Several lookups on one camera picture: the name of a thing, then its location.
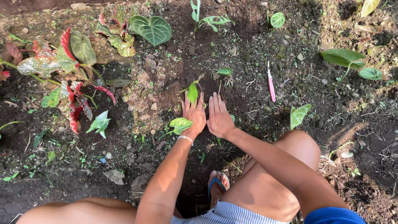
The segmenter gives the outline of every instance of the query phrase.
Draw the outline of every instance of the hand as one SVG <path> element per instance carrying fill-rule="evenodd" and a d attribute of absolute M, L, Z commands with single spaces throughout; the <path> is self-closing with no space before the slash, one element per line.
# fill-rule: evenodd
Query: hand
<path fill-rule="evenodd" d="M 209 99 L 209 120 L 207 121 L 207 127 L 210 133 L 224 139 L 229 131 L 236 128 L 231 115 L 226 110 L 225 102 L 215 92 Z"/>
<path fill-rule="evenodd" d="M 188 91 L 185 91 L 185 102 L 181 101 L 182 117 L 193 121 L 192 127 L 185 129 L 181 132 L 182 136 L 187 136 L 191 140 L 194 140 L 196 136 L 203 131 L 206 125 L 206 114 L 203 108 L 203 92 L 200 93 L 199 103 L 191 104 L 188 100 Z"/>

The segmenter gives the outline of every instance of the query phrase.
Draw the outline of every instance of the foot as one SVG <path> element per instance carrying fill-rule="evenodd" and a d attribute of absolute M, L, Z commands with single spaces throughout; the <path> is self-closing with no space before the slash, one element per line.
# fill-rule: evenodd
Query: foot
<path fill-rule="evenodd" d="M 226 178 L 225 174 L 221 174 L 220 171 L 215 171 L 213 170 L 210 173 L 209 177 L 209 182 L 207 183 L 207 187 L 209 187 L 210 182 L 213 180 L 213 178 L 218 178 L 220 179 L 221 183 L 224 185 L 225 189 L 229 189 L 229 182 L 228 179 Z M 216 205 L 218 199 L 220 199 L 224 195 L 225 191 L 221 188 L 220 185 L 217 183 L 213 183 L 210 189 L 210 195 L 211 195 L 211 202 L 210 202 L 210 208 Z"/>

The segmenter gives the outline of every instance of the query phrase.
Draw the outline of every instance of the wristband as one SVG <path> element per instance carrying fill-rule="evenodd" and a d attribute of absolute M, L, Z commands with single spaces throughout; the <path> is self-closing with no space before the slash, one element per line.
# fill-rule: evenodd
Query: wristband
<path fill-rule="evenodd" d="M 179 136 L 179 137 L 177 138 L 177 140 L 180 139 L 180 138 L 186 138 L 186 139 L 188 139 L 189 141 L 192 142 L 192 146 L 193 146 L 193 141 L 192 141 L 192 139 L 188 138 L 187 136 Z"/>

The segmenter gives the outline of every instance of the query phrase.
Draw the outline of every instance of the striped shorts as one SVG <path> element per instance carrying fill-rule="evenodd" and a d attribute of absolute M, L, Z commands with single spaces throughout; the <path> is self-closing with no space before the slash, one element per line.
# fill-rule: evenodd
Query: striped shorts
<path fill-rule="evenodd" d="M 235 204 L 218 201 L 206 214 L 183 219 L 173 216 L 171 224 L 288 224 L 267 218 Z"/>

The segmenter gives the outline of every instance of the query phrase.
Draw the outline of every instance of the pink-handled knife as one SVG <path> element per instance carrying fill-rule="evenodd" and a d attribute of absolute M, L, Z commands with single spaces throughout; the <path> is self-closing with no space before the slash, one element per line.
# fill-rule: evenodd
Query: pink-handled knife
<path fill-rule="evenodd" d="M 269 85 L 269 92 L 271 94 L 271 99 L 272 102 L 275 102 L 275 90 L 273 88 L 273 84 L 272 84 L 272 76 L 271 76 L 271 70 L 269 69 L 269 61 L 268 61 L 268 85 Z"/>

